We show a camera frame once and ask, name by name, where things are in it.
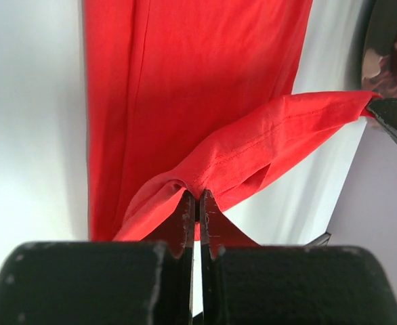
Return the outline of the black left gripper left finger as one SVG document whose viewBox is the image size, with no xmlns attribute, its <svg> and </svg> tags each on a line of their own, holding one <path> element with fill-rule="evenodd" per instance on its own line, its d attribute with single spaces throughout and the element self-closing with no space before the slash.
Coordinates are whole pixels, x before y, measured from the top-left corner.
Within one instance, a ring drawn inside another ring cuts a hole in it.
<svg viewBox="0 0 397 325">
<path fill-rule="evenodd" d="M 0 270 L 0 324 L 191 324 L 196 202 L 141 241 L 26 242 Z"/>
</svg>

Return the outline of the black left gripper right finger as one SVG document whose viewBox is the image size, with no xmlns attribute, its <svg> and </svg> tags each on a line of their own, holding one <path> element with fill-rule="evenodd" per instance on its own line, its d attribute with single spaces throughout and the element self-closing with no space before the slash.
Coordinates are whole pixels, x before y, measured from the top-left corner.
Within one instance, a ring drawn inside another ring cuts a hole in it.
<svg viewBox="0 0 397 325">
<path fill-rule="evenodd" d="M 397 324 L 397 300 L 377 258 L 357 246 L 262 246 L 204 191 L 205 324 Z"/>
</svg>

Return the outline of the red tank top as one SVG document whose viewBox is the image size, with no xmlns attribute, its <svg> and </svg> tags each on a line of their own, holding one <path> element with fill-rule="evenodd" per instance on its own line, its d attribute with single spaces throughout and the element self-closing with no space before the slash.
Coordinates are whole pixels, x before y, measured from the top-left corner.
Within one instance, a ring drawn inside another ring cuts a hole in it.
<svg viewBox="0 0 397 325">
<path fill-rule="evenodd" d="M 226 211 L 344 125 L 370 91 L 293 94 L 310 1 L 86 1 L 89 232 L 141 240 L 184 191 Z"/>
</svg>

